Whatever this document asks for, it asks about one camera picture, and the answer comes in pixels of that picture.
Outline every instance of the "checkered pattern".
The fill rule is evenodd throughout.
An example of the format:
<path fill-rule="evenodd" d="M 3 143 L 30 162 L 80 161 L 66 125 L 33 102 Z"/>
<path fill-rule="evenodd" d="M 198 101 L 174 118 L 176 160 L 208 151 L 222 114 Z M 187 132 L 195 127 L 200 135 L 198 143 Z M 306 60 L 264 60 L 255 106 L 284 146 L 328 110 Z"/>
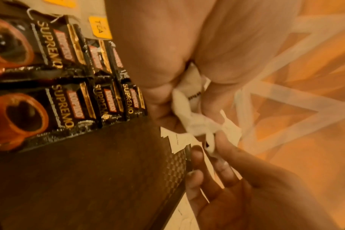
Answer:
<path fill-rule="evenodd" d="M 0 156 L 5 230 L 139 230 L 183 180 L 183 152 L 147 118 Z"/>

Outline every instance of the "floor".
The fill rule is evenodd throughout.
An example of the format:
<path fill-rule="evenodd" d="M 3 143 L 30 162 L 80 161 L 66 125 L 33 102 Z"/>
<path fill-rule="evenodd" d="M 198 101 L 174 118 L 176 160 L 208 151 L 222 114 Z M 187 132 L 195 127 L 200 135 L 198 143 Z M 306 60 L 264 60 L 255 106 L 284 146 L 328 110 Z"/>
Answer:
<path fill-rule="evenodd" d="M 72 12 L 63 10 L 83 18 L 83 32 L 92 36 L 86 16 L 103 16 L 104 4 L 79 0 Z M 277 56 L 225 111 L 243 129 L 242 148 L 297 173 L 345 227 L 345 0 L 304 0 Z M 170 229 L 198 229 L 185 197 Z"/>

